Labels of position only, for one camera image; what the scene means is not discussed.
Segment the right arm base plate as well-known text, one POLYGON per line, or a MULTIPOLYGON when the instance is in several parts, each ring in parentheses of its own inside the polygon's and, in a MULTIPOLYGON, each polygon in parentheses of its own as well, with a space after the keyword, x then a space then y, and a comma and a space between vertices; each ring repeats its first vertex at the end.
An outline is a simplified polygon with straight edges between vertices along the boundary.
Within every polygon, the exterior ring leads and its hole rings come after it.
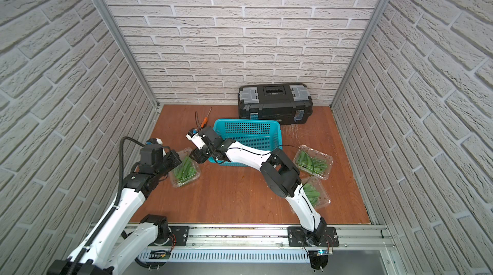
POLYGON ((340 246, 338 234, 335 227, 326 226, 323 232, 312 233, 306 231, 301 226, 288 226, 288 243, 294 248, 314 248, 329 247, 337 248, 340 246))

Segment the teal plastic basket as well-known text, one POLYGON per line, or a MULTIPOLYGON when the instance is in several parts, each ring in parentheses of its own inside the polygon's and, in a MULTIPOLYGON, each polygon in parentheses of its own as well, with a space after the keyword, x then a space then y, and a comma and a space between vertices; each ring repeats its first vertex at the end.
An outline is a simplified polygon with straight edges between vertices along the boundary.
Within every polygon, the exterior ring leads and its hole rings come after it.
POLYGON ((277 121, 222 118, 214 123, 213 129, 224 140, 233 139, 244 146, 258 149, 257 154, 282 148, 281 126, 277 121))

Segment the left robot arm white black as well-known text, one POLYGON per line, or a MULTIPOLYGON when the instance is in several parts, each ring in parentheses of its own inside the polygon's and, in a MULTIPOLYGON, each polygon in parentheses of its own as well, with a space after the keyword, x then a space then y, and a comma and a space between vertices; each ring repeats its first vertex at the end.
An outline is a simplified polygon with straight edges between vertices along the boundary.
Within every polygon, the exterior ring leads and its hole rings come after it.
POLYGON ((124 160, 119 164, 119 186, 113 203, 82 243, 64 260, 55 260, 48 274, 122 274, 154 242, 175 242, 165 216, 148 215, 122 243, 117 241, 134 213, 156 189, 161 178, 181 164, 175 150, 159 139, 140 146, 140 160, 124 174, 124 160))

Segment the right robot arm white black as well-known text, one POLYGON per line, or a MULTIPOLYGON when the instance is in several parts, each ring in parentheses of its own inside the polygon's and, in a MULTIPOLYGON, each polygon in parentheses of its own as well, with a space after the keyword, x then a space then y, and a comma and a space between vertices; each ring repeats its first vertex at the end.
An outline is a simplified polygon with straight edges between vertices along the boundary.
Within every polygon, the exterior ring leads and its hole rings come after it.
POLYGON ((191 158, 197 163, 213 158, 217 163, 240 163, 260 171, 271 191, 295 211, 305 239, 313 246, 321 243, 327 223, 309 201, 299 169, 282 149, 258 150, 230 138, 224 140, 209 126, 191 129, 186 137, 196 146, 191 158))

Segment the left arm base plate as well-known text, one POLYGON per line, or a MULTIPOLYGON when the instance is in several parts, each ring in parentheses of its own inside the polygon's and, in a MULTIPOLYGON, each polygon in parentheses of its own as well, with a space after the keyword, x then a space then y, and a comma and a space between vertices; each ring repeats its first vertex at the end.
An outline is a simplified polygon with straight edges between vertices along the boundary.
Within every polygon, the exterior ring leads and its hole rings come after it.
POLYGON ((168 246, 172 247, 184 247, 187 244, 188 234, 190 231, 189 226, 169 226, 169 233, 166 238, 157 239, 153 245, 156 246, 168 246))

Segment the clear clamshell container with peppers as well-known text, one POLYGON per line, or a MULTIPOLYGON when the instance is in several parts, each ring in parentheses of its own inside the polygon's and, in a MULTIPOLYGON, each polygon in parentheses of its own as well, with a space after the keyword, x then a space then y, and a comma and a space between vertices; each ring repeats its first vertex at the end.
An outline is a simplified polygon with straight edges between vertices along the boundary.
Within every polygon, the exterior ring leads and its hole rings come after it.
POLYGON ((190 184, 200 177, 200 168, 198 163, 191 159, 191 153, 191 148, 186 148, 178 152, 182 163, 169 174, 171 183, 175 188, 190 184))

